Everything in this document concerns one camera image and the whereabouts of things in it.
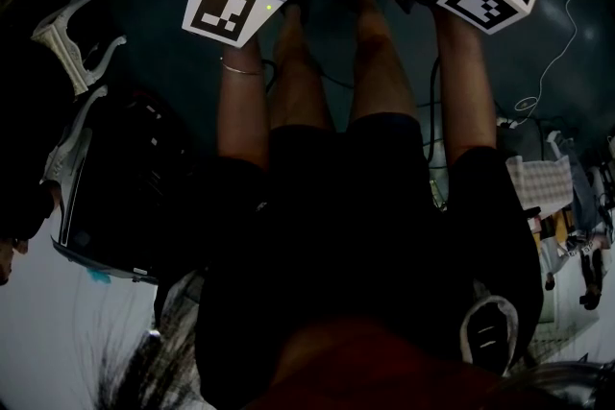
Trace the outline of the person's left forearm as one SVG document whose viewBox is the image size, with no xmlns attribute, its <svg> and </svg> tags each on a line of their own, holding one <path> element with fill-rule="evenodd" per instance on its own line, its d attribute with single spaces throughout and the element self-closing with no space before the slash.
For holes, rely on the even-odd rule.
<svg viewBox="0 0 615 410">
<path fill-rule="evenodd" d="M 217 111 L 217 151 L 265 170 L 269 161 L 268 106 L 258 38 L 226 46 Z"/>
</svg>

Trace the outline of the person's right forearm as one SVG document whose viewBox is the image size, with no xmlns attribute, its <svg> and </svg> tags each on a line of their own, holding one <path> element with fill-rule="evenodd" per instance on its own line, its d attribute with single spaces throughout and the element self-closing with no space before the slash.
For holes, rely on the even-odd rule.
<svg viewBox="0 0 615 410">
<path fill-rule="evenodd" d="M 480 31 L 437 8 L 432 11 L 440 58 L 443 141 L 447 165 L 474 148 L 496 147 L 496 112 Z"/>
</svg>

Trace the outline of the person's left leg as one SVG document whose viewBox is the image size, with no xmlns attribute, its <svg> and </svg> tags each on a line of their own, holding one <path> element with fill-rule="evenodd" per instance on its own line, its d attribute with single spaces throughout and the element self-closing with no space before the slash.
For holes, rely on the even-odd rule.
<svg viewBox="0 0 615 410">
<path fill-rule="evenodd" d="M 332 132 L 321 73 L 305 40 L 302 11 L 289 4 L 274 47 L 278 78 L 270 98 L 271 130 L 302 126 Z"/>
</svg>

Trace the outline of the person's leg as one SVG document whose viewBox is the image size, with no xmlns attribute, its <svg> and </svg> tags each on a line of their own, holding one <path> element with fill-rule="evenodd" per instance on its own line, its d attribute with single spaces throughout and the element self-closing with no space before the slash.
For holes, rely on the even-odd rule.
<svg viewBox="0 0 615 410">
<path fill-rule="evenodd" d="M 356 41 L 350 120 L 380 113 L 417 118 L 406 72 L 376 0 L 357 0 Z"/>
<path fill-rule="evenodd" d="M 270 98 L 271 130 L 302 126 L 332 132 L 321 73 L 305 40 L 302 11 L 289 4 L 274 47 L 278 78 Z"/>
</svg>

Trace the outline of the person's right leg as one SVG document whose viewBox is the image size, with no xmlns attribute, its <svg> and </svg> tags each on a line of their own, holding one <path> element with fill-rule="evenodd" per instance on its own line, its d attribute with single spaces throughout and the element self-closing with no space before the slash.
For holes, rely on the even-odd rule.
<svg viewBox="0 0 615 410">
<path fill-rule="evenodd" d="M 380 113 L 417 118 L 406 72 L 376 0 L 357 0 L 356 41 L 350 120 Z"/>
</svg>

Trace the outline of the person's black shorts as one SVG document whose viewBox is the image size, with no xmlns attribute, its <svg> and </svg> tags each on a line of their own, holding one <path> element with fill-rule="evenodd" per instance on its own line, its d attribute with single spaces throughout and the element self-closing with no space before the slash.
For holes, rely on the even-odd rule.
<svg viewBox="0 0 615 410">
<path fill-rule="evenodd" d="M 270 133 L 272 173 L 426 173 L 421 128 L 411 116 L 384 112 L 361 117 L 338 133 L 308 125 L 286 125 Z"/>
</svg>

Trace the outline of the white ornate furniture leg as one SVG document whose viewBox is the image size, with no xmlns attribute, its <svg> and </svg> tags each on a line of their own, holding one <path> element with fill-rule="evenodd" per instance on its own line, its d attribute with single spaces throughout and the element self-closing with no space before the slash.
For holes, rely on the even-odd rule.
<svg viewBox="0 0 615 410">
<path fill-rule="evenodd" d="M 66 137 L 60 142 L 60 144 L 50 153 L 45 165 L 45 172 L 43 175 L 43 182 L 51 186 L 51 195 L 54 200 L 54 208 L 58 208 L 62 203 L 62 188 L 60 185 L 60 178 L 62 168 L 66 162 L 69 154 L 76 148 L 78 140 L 81 136 L 87 114 L 91 109 L 93 103 L 102 97 L 108 95 L 108 86 L 106 84 L 101 85 L 97 89 L 93 90 L 86 101 L 81 105 L 79 111 L 73 123 L 68 128 Z"/>
</svg>

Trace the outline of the checked cloth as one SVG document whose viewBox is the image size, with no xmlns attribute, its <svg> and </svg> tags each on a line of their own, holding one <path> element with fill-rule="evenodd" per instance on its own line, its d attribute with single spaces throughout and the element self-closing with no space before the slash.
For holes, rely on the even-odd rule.
<svg viewBox="0 0 615 410">
<path fill-rule="evenodd" d="M 510 157 L 505 165 L 523 210 L 540 208 L 540 218 L 553 215 L 574 199 L 570 160 L 523 161 Z"/>
</svg>

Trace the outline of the person's black shirt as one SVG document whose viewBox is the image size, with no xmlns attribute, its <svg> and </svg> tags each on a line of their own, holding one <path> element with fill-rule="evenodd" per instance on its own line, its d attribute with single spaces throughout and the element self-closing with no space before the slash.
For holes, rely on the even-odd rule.
<svg viewBox="0 0 615 410">
<path fill-rule="evenodd" d="M 495 149 L 453 164 L 443 212 L 429 171 L 223 171 L 196 335 L 215 410 L 480 410 L 502 376 L 462 360 L 459 332 L 488 296 L 517 311 L 511 364 L 528 347 L 539 260 Z"/>
</svg>

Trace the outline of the grey-edged black pouch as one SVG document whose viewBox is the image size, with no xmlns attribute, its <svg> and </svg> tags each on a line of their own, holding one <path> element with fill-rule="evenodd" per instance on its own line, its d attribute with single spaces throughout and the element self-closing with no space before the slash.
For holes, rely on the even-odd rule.
<svg viewBox="0 0 615 410">
<path fill-rule="evenodd" d="M 516 349 L 518 314 L 501 296 L 478 300 L 466 313 L 459 332 L 462 360 L 505 375 Z"/>
</svg>

